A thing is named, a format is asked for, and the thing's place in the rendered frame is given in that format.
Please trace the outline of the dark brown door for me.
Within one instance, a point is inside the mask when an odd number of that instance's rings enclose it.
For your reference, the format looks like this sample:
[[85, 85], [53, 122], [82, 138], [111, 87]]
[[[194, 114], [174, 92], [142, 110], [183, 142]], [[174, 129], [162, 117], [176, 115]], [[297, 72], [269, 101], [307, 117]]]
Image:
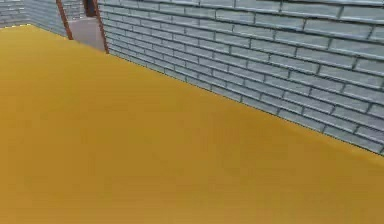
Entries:
[[94, 17], [96, 15], [95, 4], [93, 0], [83, 0], [85, 15]]

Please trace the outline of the brown door frame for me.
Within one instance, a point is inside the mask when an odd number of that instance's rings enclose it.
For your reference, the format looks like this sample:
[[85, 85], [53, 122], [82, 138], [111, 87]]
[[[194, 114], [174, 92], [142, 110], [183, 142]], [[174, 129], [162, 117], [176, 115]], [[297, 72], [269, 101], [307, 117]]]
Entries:
[[[64, 10], [64, 7], [63, 7], [62, 0], [55, 0], [55, 2], [56, 2], [56, 5], [58, 7], [59, 14], [60, 14], [60, 17], [61, 17], [64, 29], [66, 31], [66, 35], [67, 35], [69, 40], [74, 40], [72, 31], [71, 31], [71, 28], [69, 26], [68, 19], [66, 17], [66, 13], [65, 13], [65, 10]], [[97, 18], [97, 21], [98, 21], [98, 24], [99, 24], [99, 29], [100, 29], [100, 32], [101, 32], [101, 37], [102, 37], [102, 43], [103, 43], [104, 51], [105, 51], [106, 54], [109, 54], [109, 48], [108, 48], [108, 45], [107, 45], [107, 42], [106, 42], [104, 27], [103, 27], [103, 24], [102, 24], [102, 21], [101, 21], [100, 12], [99, 12], [99, 8], [98, 8], [98, 2], [97, 2], [97, 0], [92, 0], [92, 2], [93, 2], [94, 7], [95, 7], [96, 18]]]

